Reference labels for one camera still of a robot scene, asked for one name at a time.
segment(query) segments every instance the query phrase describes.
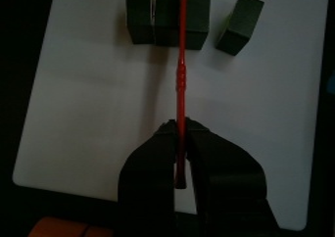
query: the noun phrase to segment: red stick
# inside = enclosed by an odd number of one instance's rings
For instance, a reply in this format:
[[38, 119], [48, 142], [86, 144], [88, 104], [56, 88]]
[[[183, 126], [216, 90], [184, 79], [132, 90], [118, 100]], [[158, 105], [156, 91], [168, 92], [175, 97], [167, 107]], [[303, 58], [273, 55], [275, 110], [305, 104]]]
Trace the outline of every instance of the red stick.
[[178, 153], [176, 153], [176, 174], [174, 186], [176, 189], [186, 188], [184, 159], [186, 159], [186, 118], [184, 118], [184, 91], [186, 91], [186, 3], [180, 0], [179, 14], [179, 59], [176, 69], [176, 125], [178, 125]]

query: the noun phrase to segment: white table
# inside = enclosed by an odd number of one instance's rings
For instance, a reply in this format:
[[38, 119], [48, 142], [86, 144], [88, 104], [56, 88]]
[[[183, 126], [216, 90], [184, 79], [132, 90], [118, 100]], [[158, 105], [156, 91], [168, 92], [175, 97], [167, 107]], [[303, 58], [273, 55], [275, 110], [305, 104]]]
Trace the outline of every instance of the white table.
[[[187, 51], [187, 115], [261, 162], [282, 227], [306, 224], [327, 0], [263, 0], [250, 42], [215, 49], [237, 0], [211, 0]], [[132, 45], [124, 0], [54, 0], [14, 181], [116, 201], [127, 157], [175, 118], [176, 48]], [[176, 210], [195, 213], [188, 188]]]

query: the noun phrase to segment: block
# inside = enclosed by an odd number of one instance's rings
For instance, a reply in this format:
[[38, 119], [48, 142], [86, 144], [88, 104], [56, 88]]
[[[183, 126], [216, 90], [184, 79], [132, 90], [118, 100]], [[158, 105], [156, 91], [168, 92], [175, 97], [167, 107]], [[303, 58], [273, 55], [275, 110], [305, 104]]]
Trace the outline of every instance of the block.
[[219, 50], [234, 56], [239, 53], [251, 38], [263, 5], [261, 0], [237, 0], [216, 44]]
[[[187, 0], [186, 49], [200, 50], [210, 30], [211, 0]], [[179, 0], [156, 0], [155, 44], [179, 45]]]
[[134, 44], [154, 44], [152, 0], [126, 0], [127, 28]]

